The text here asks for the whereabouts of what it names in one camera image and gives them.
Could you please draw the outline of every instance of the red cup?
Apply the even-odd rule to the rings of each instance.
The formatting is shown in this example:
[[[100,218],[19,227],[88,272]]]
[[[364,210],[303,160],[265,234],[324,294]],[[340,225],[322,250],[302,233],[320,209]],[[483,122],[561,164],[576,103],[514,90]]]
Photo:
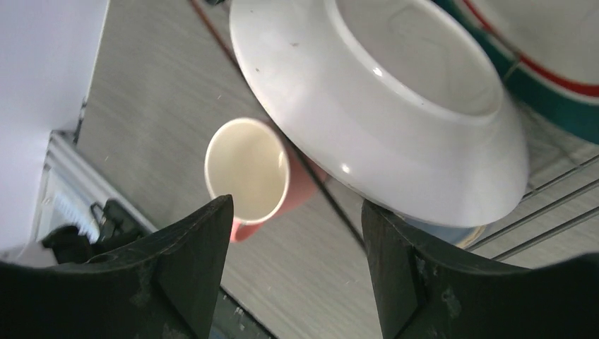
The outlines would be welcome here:
[[[326,179],[320,167],[306,161],[321,181]],[[268,123],[250,118],[234,119],[216,131],[206,151],[204,177],[211,198],[233,196],[231,242],[244,241],[318,190],[287,141]]]

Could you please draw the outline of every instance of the black object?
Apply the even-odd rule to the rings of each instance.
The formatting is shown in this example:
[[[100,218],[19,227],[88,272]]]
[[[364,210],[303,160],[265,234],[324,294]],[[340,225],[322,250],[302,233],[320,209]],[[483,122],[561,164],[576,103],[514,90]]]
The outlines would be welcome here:
[[[96,243],[79,234],[76,225],[66,225],[48,234],[42,245],[52,249],[57,263],[85,263],[98,254],[118,249],[130,244],[147,233],[139,222],[118,201],[109,199],[102,209],[102,216],[96,215],[94,203],[91,213],[100,225],[100,236]]]
[[[469,253],[365,201],[384,339],[595,338],[599,254],[529,270]]]
[[[276,339],[227,291],[220,288],[210,339]]]
[[[218,5],[221,2],[225,2],[225,0],[204,0],[208,5]]]
[[[207,338],[232,219],[221,196],[85,264],[0,262],[0,338]]]

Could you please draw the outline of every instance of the teal stripe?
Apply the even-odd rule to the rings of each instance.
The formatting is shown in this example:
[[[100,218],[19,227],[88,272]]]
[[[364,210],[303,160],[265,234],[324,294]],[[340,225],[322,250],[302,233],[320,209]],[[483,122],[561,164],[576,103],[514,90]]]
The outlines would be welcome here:
[[[489,42],[488,33],[471,25],[452,0],[434,0],[434,2],[453,16],[475,38],[500,76],[510,69],[514,61]],[[525,102],[552,123],[579,138],[599,144],[599,105],[564,96],[535,80],[520,67],[512,73],[505,85],[514,97]]]

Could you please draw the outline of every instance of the white wall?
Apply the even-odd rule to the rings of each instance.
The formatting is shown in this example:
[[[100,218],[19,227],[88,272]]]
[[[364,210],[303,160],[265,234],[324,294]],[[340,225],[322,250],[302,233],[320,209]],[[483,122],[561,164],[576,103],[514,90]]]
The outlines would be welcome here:
[[[0,249],[29,240],[53,129],[73,130],[109,0],[0,0]]]

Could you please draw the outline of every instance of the white bowl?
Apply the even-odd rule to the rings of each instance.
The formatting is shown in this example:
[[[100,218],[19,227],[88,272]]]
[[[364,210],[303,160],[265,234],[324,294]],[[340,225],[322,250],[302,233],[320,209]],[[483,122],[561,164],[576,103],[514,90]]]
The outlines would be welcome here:
[[[428,0],[235,0],[242,71],[302,151],[409,218],[476,227],[528,178],[516,109],[473,38]]]
[[[597,96],[599,6],[596,0],[457,2],[484,18],[498,36],[521,51],[525,61],[543,68],[543,76],[553,73],[551,80],[562,85],[574,83],[587,95]]]

